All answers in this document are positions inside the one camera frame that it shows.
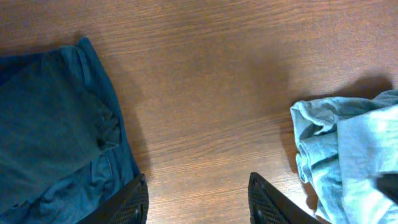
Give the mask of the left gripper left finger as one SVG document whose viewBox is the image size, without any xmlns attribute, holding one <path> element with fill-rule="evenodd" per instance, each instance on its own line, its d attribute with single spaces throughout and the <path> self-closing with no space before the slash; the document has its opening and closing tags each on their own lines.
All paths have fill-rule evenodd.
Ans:
<svg viewBox="0 0 398 224">
<path fill-rule="evenodd" d="M 78 224 L 146 224 L 149 193 L 140 174 Z"/>
</svg>

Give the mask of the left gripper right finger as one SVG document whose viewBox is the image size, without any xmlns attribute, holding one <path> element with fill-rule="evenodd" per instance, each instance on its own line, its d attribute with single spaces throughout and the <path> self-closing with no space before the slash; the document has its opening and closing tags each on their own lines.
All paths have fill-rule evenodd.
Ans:
<svg viewBox="0 0 398 224">
<path fill-rule="evenodd" d="M 248 184 L 251 224 L 319 224 L 257 172 Z"/>
</svg>

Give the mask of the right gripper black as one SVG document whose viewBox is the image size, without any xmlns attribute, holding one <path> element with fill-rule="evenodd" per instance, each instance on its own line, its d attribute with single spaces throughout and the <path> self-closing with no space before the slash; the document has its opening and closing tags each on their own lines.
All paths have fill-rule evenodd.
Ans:
<svg viewBox="0 0 398 224">
<path fill-rule="evenodd" d="M 385 173 L 376 179 L 376 187 L 385 196 L 398 204 L 398 176 L 397 173 Z"/>
</svg>

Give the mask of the light blue grey t-shirt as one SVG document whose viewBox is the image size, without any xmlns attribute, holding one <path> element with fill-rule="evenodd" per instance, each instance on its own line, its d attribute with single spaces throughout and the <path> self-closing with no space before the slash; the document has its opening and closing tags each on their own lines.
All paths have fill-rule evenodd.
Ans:
<svg viewBox="0 0 398 224">
<path fill-rule="evenodd" d="M 290 112 L 315 213 L 331 223 L 397 223 L 397 204 L 376 188 L 378 177 L 397 172 L 397 91 L 298 101 Z"/>
</svg>

